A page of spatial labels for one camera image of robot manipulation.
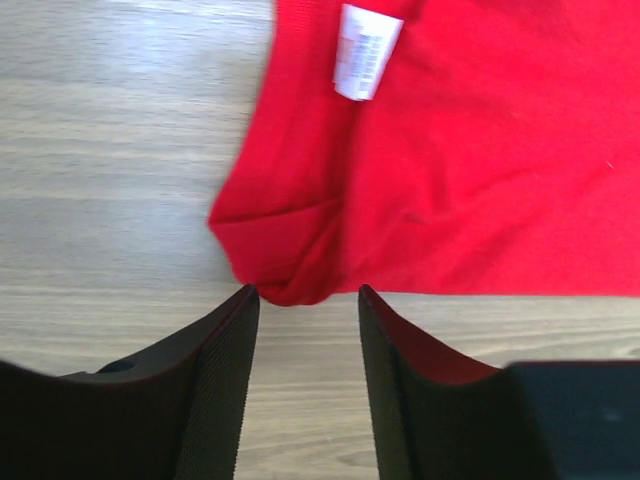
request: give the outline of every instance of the wood grain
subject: wood grain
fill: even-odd
[[[245,134],[271,5],[0,7],[0,354],[93,371],[236,289],[205,219]],[[493,364],[640,356],[634,299],[387,298]],[[355,296],[264,307],[237,478],[377,478]]]

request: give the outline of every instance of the black plastic part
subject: black plastic part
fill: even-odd
[[[494,369],[370,287],[360,333],[381,480],[638,480],[640,362]]]
[[[258,315],[245,287],[95,374],[0,362],[0,478],[231,480]]]

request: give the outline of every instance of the care label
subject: care label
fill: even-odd
[[[336,91],[351,100],[371,100],[402,28],[402,20],[342,6]]]

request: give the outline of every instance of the red garment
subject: red garment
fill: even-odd
[[[640,293],[640,2],[362,0],[405,20],[373,100],[332,83],[341,2],[279,0],[210,226],[280,305],[369,283]]]

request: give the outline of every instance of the clothing label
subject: clothing label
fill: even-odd
[[[387,66],[402,20],[353,5],[342,6],[336,91],[352,100],[371,100]]]

